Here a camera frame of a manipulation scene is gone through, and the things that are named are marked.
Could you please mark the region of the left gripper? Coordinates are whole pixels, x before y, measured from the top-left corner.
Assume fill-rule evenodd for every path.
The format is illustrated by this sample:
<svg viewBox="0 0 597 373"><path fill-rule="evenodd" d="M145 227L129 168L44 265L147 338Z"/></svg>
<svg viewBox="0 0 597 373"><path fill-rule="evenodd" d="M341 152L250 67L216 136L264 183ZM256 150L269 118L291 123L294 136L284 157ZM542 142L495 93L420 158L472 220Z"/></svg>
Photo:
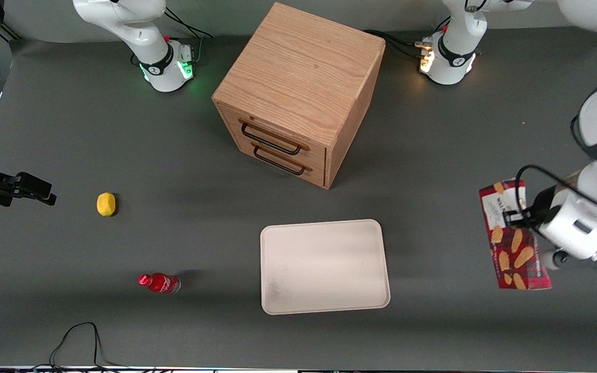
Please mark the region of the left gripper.
<svg viewBox="0 0 597 373"><path fill-rule="evenodd" d="M536 206L504 211L505 226L533 229L578 260L597 257L597 205L569 189L548 188Z"/></svg>

